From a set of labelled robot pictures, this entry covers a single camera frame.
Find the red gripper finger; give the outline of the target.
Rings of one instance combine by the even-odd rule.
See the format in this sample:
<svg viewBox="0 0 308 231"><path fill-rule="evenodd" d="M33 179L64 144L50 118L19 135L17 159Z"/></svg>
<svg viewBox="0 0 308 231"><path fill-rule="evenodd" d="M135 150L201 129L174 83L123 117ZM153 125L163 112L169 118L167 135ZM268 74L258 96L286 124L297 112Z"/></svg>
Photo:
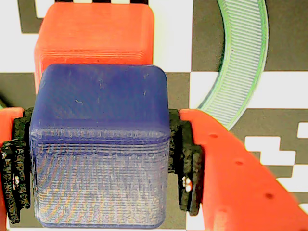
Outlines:
<svg viewBox="0 0 308 231"><path fill-rule="evenodd" d="M0 201L12 224L29 209L31 160L29 126L33 108L0 110Z"/></svg>
<svg viewBox="0 0 308 231"><path fill-rule="evenodd" d="M203 213L207 231L305 231L298 201L244 144L198 109L170 109L168 170L179 207Z"/></svg>

